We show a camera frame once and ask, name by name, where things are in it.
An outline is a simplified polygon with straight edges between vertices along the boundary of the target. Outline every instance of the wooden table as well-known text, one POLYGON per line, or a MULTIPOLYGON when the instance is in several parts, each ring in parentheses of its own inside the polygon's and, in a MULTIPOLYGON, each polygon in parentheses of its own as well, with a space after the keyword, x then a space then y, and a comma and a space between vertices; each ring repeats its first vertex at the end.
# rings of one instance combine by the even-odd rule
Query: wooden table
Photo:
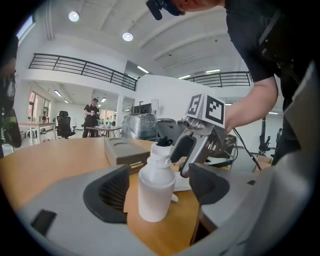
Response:
POLYGON ((120 129, 122 129, 122 126, 95 126, 95 127, 86 127, 89 130, 96 130, 99 132, 99 137, 101 135, 101 132, 109 132, 109 136, 107 135, 107 137, 110 137, 110 132, 113 133, 113 137, 116 137, 116 133, 117 131, 119 131, 119 138, 120 138, 120 129))
POLYGON ((37 141, 40 144, 40 128, 53 126, 54 140, 56 140, 56 123, 55 122, 19 122, 19 127, 27 127, 30 130, 31 146, 34 144, 32 138, 32 129, 36 128, 37 141))
MULTIPOLYGON (((134 140, 150 150, 151 141, 134 140)), ((109 167, 103 138, 74 138, 22 148, 0 159, 0 182, 13 210, 29 202, 49 185, 67 177, 109 167)), ((151 223, 138 212, 138 174, 130 175, 124 211, 129 229, 159 255, 171 255, 189 247, 199 204, 192 191, 175 193, 164 220, 151 223)))

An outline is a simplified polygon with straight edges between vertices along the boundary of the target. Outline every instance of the black metal railing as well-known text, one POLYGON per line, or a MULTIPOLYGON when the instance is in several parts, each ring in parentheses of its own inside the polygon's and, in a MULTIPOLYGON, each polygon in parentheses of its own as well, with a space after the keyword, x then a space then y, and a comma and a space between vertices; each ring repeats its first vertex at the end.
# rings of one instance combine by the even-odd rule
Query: black metal railing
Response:
POLYGON ((78 74, 100 79, 133 91, 135 91, 137 87, 137 80, 127 74, 90 61, 61 55, 34 53, 29 69, 78 74))
POLYGON ((252 78, 247 71, 220 72, 188 77, 192 81, 208 87, 250 86, 252 78))

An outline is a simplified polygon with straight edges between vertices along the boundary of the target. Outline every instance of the white plastic bottle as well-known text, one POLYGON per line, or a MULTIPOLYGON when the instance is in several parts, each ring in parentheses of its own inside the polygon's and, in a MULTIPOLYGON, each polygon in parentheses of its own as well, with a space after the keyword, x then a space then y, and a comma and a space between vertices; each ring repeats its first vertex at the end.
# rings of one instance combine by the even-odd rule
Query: white plastic bottle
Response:
POLYGON ((176 175, 170 168, 171 146, 153 143, 147 165, 139 172, 138 209, 148 222, 159 222, 167 215, 176 175))

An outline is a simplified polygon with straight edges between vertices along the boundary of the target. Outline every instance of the white pillar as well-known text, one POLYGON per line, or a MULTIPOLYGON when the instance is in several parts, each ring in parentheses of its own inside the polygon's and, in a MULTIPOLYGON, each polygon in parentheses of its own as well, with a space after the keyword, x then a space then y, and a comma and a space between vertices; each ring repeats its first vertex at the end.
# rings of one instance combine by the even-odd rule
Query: white pillar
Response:
POLYGON ((124 96, 119 94, 118 103, 116 105, 116 117, 115 117, 115 126, 122 126, 123 115, 122 115, 122 106, 124 103, 124 96))

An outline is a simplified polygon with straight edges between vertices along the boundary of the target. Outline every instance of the metal gripper mechanism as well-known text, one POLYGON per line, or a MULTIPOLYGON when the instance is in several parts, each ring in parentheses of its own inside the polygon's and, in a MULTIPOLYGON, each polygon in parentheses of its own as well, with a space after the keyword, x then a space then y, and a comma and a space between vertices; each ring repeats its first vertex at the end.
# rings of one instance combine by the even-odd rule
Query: metal gripper mechanism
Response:
POLYGON ((191 98, 186 117, 185 131, 179 136, 171 154, 172 163, 181 157, 180 175, 189 177, 189 164, 203 164, 211 152, 221 152, 228 146, 225 132, 225 103, 206 93, 191 98))

